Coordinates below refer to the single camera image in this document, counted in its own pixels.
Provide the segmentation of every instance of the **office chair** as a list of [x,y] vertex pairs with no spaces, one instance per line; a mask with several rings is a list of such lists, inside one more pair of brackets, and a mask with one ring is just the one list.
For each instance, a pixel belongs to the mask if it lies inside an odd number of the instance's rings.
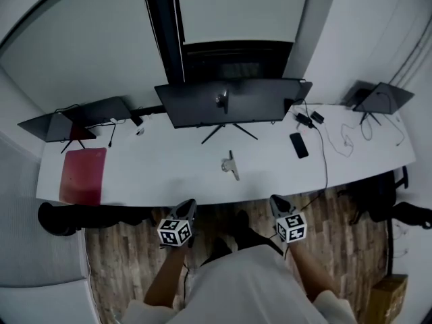
[[408,171],[402,168],[403,177],[395,182],[394,172],[379,174],[348,184],[346,190],[337,196],[349,195],[357,204],[357,212],[350,225],[357,224],[366,211],[374,222],[397,219],[408,225],[419,225],[428,230],[432,228],[432,210],[416,207],[407,202],[396,203],[396,189],[401,185],[408,188]]
[[50,203],[44,202],[39,207],[38,220],[40,225],[50,234],[71,236],[81,228],[107,228],[120,221],[130,225],[138,225],[143,220],[149,219],[151,225],[155,227],[156,221],[151,211],[151,208],[111,205],[54,207]]

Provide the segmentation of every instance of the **laminate floor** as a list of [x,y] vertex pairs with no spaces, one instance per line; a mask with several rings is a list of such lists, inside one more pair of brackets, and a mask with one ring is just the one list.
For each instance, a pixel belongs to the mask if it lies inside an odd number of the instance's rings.
[[[308,222],[306,243],[336,280],[342,296],[350,301],[359,323],[363,323],[369,290],[385,275],[387,230],[384,222],[373,223],[367,214],[358,225],[348,225],[355,205],[346,197],[337,198],[340,189],[326,190],[304,210]],[[297,207],[303,207],[315,196],[314,193],[291,198]],[[196,269],[210,255],[216,236],[224,238],[233,251],[237,249],[234,239],[227,236],[226,231],[230,220],[241,209],[249,214],[250,225],[258,233],[266,237],[275,233],[268,200],[198,207],[194,224],[197,237],[186,257],[190,269],[186,293]],[[166,209],[153,211],[157,222],[166,214]],[[285,250],[277,236],[273,241]],[[93,295],[102,324],[114,324],[114,313],[124,313],[132,299],[143,300],[167,251],[159,248],[157,230],[148,221],[135,227],[121,223],[106,229],[88,229],[86,245]],[[286,263],[300,280],[290,253]],[[174,300],[175,308],[183,307],[185,274],[184,268]]]

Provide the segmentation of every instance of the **metal bracket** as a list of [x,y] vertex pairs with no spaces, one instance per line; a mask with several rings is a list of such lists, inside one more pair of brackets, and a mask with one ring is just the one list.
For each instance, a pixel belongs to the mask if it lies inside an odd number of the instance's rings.
[[234,159],[231,150],[229,151],[229,159],[222,160],[222,170],[226,172],[232,171],[236,180],[240,181],[240,176],[238,175],[237,166],[236,166],[236,160]]

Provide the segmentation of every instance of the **black smartphone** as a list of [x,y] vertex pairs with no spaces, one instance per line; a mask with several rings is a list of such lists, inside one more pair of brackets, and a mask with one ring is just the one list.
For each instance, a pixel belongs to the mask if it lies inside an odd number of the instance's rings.
[[306,145],[304,145],[302,135],[300,133],[290,134],[290,138],[294,148],[296,149],[296,153],[299,159],[303,157],[309,156],[308,150],[306,149]]

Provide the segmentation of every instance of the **black monitor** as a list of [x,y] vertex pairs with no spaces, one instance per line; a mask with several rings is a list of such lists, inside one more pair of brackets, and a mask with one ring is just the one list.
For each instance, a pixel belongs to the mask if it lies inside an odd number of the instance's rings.
[[76,108],[63,111],[63,114],[80,126],[89,127],[93,125],[110,122],[110,119],[117,121],[130,119],[131,114],[120,97],[110,97]]
[[404,89],[379,83],[353,110],[391,115],[405,105],[413,96],[413,93]]
[[297,79],[241,79],[156,86],[174,128],[277,122],[301,103],[312,83]]
[[52,113],[36,117],[21,122],[18,126],[44,142],[63,142],[65,140],[96,138],[92,132],[74,123],[62,113]]

